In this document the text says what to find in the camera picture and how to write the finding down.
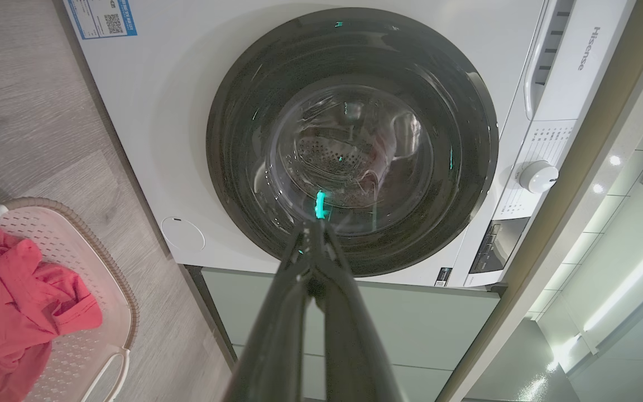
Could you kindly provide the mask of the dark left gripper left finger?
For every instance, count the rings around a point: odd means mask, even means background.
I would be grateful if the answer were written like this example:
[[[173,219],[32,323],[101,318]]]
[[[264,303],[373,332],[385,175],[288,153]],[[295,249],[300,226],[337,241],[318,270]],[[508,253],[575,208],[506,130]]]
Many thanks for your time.
[[[302,402],[306,313],[322,297],[322,222],[294,230],[237,362],[224,402]]]

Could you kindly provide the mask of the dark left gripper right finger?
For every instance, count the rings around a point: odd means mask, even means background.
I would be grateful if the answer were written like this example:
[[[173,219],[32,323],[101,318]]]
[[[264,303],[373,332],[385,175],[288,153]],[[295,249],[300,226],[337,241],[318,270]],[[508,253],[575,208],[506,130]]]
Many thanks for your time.
[[[325,221],[311,223],[311,294],[324,313],[327,402],[405,402],[347,258]]]

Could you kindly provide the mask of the white laundry basket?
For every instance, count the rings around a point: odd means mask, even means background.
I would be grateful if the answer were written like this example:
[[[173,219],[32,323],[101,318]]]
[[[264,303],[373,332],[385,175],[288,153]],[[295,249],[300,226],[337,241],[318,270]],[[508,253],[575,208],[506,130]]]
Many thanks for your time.
[[[118,402],[140,326],[140,309],[122,270],[81,217],[52,199],[17,198],[0,204],[0,229],[31,239],[43,261],[79,274],[102,310],[99,328],[52,341],[51,358],[25,402],[93,402],[107,368],[119,361],[117,378],[104,399]]]

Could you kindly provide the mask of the pale green cabinet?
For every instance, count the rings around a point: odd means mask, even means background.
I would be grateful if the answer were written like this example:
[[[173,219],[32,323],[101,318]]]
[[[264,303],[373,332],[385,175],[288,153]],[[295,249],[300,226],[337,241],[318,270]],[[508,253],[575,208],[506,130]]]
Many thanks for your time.
[[[273,276],[189,266],[212,303],[224,338],[237,358],[260,312]],[[435,402],[500,297],[497,293],[362,281],[359,290],[411,402]]]

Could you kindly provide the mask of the round white filter cover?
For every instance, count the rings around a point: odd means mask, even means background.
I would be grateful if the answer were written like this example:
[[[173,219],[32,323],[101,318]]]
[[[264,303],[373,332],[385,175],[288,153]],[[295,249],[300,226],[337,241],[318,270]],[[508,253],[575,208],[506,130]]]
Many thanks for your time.
[[[160,228],[166,242],[178,250],[199,252],[206,245],[200,229],[181,217],[166,217]]]

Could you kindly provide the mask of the black washer display panel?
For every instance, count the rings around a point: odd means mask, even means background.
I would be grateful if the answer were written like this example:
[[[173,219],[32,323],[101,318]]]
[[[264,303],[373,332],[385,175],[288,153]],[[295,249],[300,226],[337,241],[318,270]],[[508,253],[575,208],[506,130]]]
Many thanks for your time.
[[[528,221],[528,217],[491,221],[469,273],[502,271]]]

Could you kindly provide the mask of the round dark glass washer door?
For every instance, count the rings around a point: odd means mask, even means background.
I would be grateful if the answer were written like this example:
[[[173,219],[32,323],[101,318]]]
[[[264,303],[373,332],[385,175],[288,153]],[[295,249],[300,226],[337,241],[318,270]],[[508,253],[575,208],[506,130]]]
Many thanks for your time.
[[[330,8],[255,41],[219,86],[207,160],[222,206],[281,258],[296,225],[325,219],[355,276],[415,265],[475,218],[498,128],[469,59],[391,11]]]

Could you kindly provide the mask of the white front-load washing machine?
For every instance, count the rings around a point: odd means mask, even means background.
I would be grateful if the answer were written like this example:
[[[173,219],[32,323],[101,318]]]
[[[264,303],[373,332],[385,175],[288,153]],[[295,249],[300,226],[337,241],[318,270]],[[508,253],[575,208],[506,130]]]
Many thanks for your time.
[[[495,175],[475,218],[449,245],[425,260],[376,276],[379,283],[434,286],[452,267],[447,287],[479,287],[505,275],[469,271],[491,221],[528,217],[544,199],[520,185],[522,171],[545,160],[558,170],[603,77],[578,119],[531,121],[522,84],[545,0],[129,0],[137,35],[81,39],[104,106],[156,223],[181,217],[205,238],[199,252],[168,244],[180,264],[273,275],[275,258],[245,235],[217,196],[207,160],[208,119],[235,61],[274,28],[330,8],[375,8],[427,25],[472,63],[495,108]],[[529,229],[529,221],[520,241]]]

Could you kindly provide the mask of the white washer control knob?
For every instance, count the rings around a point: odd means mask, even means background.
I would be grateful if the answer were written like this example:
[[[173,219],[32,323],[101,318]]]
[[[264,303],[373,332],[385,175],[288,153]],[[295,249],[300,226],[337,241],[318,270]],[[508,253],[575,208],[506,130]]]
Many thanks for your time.
[[[559,170],[545,160],[531,163],[520,175],[520,185],[533,194],[546,193],[556,183]]]

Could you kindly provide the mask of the red garment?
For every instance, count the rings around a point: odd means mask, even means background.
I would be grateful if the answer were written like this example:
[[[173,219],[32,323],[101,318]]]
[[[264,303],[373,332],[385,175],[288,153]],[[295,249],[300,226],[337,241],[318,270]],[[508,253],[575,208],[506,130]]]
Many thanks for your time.
[[[38,246],[0,229],[0,402],[23,402],[59,336],[102,325],[81,277],[44,262]]]

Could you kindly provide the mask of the beige countertop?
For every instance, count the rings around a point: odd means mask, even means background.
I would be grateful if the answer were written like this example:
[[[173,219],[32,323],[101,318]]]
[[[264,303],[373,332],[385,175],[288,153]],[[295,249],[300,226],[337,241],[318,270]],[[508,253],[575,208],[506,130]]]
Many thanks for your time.
[[[643,137],[643,0],[633,8],[607,73],[508,270],[507,290],[436,402],[462,402],[520,325],[597,211]]]

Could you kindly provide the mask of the blue white energy label sticker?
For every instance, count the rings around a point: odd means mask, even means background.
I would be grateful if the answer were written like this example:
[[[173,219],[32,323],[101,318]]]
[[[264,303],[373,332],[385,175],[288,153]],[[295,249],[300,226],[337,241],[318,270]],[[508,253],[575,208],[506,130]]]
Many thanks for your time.
[[[64,0],[81,39],[136,36],[129,0]]]

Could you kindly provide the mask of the white detergent drawer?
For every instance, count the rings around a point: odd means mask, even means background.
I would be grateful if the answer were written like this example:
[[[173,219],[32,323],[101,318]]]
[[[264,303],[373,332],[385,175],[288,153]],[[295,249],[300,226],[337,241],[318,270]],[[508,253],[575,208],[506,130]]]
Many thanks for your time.
[[[522,84],[531,121],[578,119],[636,0],[544,0]]]

